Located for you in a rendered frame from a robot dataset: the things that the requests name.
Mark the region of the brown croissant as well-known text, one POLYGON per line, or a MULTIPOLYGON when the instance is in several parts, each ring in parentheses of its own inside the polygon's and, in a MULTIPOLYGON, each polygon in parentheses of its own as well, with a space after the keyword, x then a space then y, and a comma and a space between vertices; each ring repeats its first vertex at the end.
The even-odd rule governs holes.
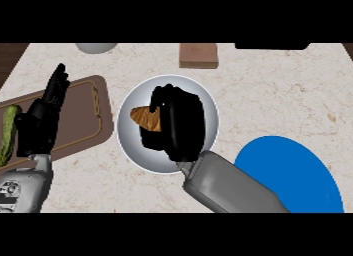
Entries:
POLYGON ((162 131, 160 109, 152 112, 149 106, 137 107, 132 109, 131 118, 146 130, 162 131))

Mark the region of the grey round bowl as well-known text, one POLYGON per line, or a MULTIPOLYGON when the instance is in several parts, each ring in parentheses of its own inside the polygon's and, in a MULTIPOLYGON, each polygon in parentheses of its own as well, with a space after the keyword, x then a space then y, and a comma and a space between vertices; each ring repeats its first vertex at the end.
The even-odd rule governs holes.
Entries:
POLYGON ((79 50, 87 54, 101 54, 109 52, 116 46, 116 43, 78 43, 79 50))

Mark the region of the brown cutting board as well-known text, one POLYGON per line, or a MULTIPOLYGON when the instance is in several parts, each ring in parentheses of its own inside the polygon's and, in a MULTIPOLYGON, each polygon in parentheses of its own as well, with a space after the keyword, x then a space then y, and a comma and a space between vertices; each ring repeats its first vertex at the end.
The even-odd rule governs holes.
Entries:
MULTIPOLYGON (((23 111, 29 110, 33 101, 44 95, 42 91, 0 102, 0 141, 4 112, 17 104, 23 111)), ((113 113, 107 82, 103 76, 94 75, 75 81, 69 87, 60 113, 60 125, 53 161, 104 143, 115 130, 113 113)), ((8 164, 0 167, 0 175, 16 168, 32 168, 35 162, 13 154, 8 164)))

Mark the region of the brown wooden block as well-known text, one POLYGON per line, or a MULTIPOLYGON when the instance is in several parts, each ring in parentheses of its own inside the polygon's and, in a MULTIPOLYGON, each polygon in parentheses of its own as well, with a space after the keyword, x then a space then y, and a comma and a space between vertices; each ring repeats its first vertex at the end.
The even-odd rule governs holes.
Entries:
POLYGON ((183 43, 180 46, 180 67, 215 69, 220 66, 215 43, 183 43))

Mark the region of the blue round bowl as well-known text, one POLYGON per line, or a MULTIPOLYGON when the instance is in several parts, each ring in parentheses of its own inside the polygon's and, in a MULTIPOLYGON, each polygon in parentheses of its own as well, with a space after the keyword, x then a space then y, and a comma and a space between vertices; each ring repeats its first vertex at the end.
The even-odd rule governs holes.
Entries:
POLYGON ((243 147, 236 167, 277 194, 292 213, 344 213, 341 189, 332 172, 298 141, 262 136, 243 147))

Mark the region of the black appliance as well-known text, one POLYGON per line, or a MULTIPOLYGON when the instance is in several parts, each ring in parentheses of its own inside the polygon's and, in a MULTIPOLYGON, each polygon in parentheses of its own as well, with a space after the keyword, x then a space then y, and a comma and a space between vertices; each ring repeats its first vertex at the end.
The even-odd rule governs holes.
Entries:
POLYGON ((249 50, 305 50, 311 43, 236 43, 237 49, 249 50))

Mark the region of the green pickle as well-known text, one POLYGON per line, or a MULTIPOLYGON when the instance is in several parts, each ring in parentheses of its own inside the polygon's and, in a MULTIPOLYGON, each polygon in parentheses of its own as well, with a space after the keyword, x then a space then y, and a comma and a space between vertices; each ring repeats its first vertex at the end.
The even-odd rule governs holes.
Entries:
POLYGON ((0 167, 8 164, 13 157, 17 136, 16 116, 22 111, 23 109, 17 104, 13 104, 5 108, 2 119, 0 167))

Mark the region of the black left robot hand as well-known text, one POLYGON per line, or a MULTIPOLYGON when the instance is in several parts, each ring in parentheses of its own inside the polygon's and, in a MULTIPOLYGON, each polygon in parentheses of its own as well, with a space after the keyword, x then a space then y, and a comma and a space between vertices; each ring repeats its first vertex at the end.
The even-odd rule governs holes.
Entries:
POLYGON ((16 117, 19 157, 50 154, 53 151, 59 133, 60 112, 69 87, 66 65, 60 63, 50 78, 44 96, 35 100, 28 112, 16 117))

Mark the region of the white round plate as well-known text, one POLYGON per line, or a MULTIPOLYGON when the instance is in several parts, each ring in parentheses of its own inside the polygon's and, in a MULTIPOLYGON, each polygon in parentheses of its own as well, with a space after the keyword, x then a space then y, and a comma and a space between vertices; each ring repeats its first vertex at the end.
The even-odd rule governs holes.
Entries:
POLYGON ((205 150, 212 149, 220 131, 220 111, 205 86, 190 77, 174 74, 160 75, 146 80, 132 89, 122 103, 116 121, 116 132, 128 158, 144 170, 156 174, 174 174, 180 170, 165 151, 156 151, 143 146, 140 125, 132 120, 131 111, 137 107, 150 105, 156 87, 166 86, 168 84, 172 84, 200 97, 206 119, 205 150))

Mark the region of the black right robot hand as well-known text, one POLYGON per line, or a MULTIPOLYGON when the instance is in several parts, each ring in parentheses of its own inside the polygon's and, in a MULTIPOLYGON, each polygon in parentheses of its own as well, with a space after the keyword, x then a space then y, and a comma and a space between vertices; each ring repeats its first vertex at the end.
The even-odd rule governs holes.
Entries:
POLYGON ((140 128, 146 148, 165 151, 175 162, 199 159, 206 140, 205 108, 200 97, 168 84, 153 90, 150 110, 160 108, 160 129, 140 128))

